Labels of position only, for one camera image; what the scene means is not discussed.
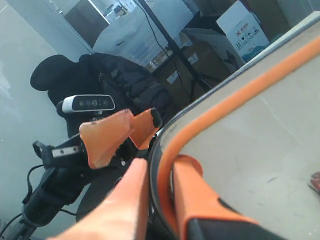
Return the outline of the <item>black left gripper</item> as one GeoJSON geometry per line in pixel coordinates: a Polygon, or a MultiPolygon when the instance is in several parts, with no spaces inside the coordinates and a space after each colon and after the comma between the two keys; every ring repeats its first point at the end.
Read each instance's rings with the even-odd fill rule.
{"type": "Polygon", "coordinates": [[[45,169],[57,168],[85,175],[123,175],[125,167],[114,154],[133,131],[133,120],[130,110],[121,110],[101,120],[82,123],[79,135],[57,146],[37,140],[32,147],[45,169]]]}

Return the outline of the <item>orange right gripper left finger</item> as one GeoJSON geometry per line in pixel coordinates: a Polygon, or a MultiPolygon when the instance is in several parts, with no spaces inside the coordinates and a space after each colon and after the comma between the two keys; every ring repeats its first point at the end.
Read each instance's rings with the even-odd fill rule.
{"type": "Polygon", "coordinates": [[[135,158],[114,190],[53,240],[144,240],[149,211],[148,163],[135,158]]]}

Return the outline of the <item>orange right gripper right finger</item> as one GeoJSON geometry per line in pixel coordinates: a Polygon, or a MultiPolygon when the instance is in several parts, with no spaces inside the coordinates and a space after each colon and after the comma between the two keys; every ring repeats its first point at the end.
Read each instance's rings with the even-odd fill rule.
{"type": "Polygon", "coordinates": [[[173,164],[173,192],[181,240],[278,240],[280,236],[222,204],[205,182],[201,165],[180,155],[173,164]]]}

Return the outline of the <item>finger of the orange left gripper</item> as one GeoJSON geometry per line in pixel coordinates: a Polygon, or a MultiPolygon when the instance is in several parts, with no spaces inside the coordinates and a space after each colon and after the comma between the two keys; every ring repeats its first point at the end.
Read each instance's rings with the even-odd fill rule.
{"type": "Polygon", "coordinates": [[[162,117],[157,108],[145,110],[133,118],[133,131],[129,138],[138,150],[147,150],[162,124],[162,117]]]}

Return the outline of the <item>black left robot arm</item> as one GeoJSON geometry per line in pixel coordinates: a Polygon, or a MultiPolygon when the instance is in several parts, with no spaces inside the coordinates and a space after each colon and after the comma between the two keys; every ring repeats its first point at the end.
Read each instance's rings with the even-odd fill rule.
{"type": "Polygon", "coordinates": [[[162,123],[156,108],[138,115],[124,109],[82,123],[77,134],[57,146],[35,141],[32,146],[44,173],[37,187],[28,187],[17,229],[9,239],[29,239],[100,177],[107,177],[107,189],[113,189],[133,159],[147,154],[162,123]]]}

